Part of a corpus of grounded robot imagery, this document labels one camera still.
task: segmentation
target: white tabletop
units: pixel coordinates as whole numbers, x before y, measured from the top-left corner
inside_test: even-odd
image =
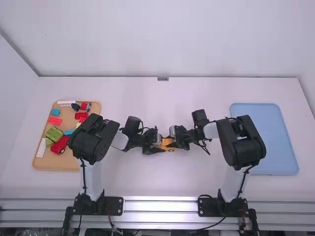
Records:
[[[296,176],[251,176],[245,197],[251,200],[314,201],[315,121],[296,78],[41,78],[10,158],[0,179],[0,197],[73,198],[79,173],[37,171],[32,167],[39,138],[53,102],[90,100],[102,104],[101,115],[124,126],[128,116],[156,125],[167,136],[171,125],[193,127],[191,113],[205,109],[208,119],[230,116],[235,102],[279,105],[299,164]],[[105,194],[121,196],[216,196],[227,164],[218,140],[211,156],[190,151],[141,154],[110,148],[102,160]]]

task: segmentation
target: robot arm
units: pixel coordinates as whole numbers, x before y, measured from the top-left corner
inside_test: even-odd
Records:
[[[145,155],[165,152],[165,150],[158,148],[162,141],[162,135],[158,133],[157,127],[146,129],[144,132],[141,119],[129,116],[124,128],[120,129],[121,132],[117,132],[111,146],[124,152],[135,147],[141,147],[142,154]]]
[[[96,201],[103,191],[100,161],[116,138],[119,126],[92,113],[69,138],[68,146],[81,167],[80,194],[89,196],[91,201]]]
[[[249,168],[258,165],[266,156],[265,144],[252,119],[247,115],[209,121],[202,109],[194,111],[192,118],[194,129],[186,130],[182,125],[170,127],[170,135],[175,142],[169,147],[189,150],[189,144],[193,143],[210,154],[205,148],[205,141],[210,142],[212,139],[219,138],[224,159],[232,167],[226,172],[219,196],[225,202],[231,202],[240,197],[246,185],[244,173],[248,174]]]

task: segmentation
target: red toy block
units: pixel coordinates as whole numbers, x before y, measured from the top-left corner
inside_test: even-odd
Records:
[[[63,120],[55,117],[49,117],[48,123],[60,125]]]
[[[76,112],[74,115],[75,119],[80,119],[80,118],[87,118],[89,116],[89,113],[87,112]]]
[[[85,120],[86,120],[86,118],[81,117],[81,118],[79,119],[79,123],[83,123]]]
[[[86,102],[82,102],[80,110],[85,111],[87,107],[88,107],[88,104]]]
[[[68,141],[69,141],[69,136],[63,135],[61,137],[61,139],[59,139],[58,142],[53,143],[50,146],[50,151],[52,151],[52,152],[54,152],[55,154],[58,154],[58,155],[64,153],[64,150],[65,150],[65,147],[68,144]]]

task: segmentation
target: red toy car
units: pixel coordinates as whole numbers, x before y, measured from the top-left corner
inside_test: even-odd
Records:
[[[69,141],[69,136],[63,135],[61,139],[59,139],[58,142],[55,142],[50,146],[50,151],[58,155],[64,153],[64,149],[67,146],[68,141]]]

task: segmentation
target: blue toy block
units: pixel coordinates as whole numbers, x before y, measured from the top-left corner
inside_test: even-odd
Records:
[[[74,131],[75,131],[75,129],[70,129],[70,130],[64,131],[63,134],[64,135],[71,135]]]
[[[56,116],[58,117],[60,115],[60,110],[57,109],[57,108],[54,108],[51,113],[50,113],[52,116]]]

